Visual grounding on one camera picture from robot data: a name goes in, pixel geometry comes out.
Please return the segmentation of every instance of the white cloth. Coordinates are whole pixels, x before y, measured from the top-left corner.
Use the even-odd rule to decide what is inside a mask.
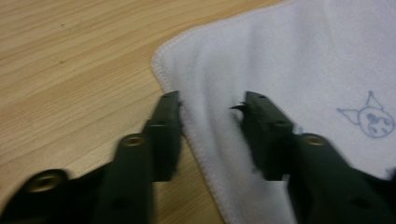
[[[245,91],[330,139],[352,166],[380,177],[395,166],[395,0],[253,10],[182,33],[152,66],[165,91],[180,91],[184,132],[227,223],[295,223],[285,185],[254,171],[229,109]]]

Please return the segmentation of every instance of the blue cartoon drawing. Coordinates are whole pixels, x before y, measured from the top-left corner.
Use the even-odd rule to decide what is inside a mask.
[[[385,112],[384,106],[375,99],[372,91],[369,91],[366,107],[363,109],[337,108],[337,111],[353,124],[360,125],[361,130],[373,138],[385,137],[395,128],[395,121],[392,116]]]

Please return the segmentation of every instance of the wooden table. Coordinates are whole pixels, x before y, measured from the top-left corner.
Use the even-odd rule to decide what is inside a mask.
[[[30,175],[79,176],[139,133],[161,87],[154,50],[180,32],[279,0],[1,0],[0,209]],[[158,223],[223,223],[186,142],[155,184]]]

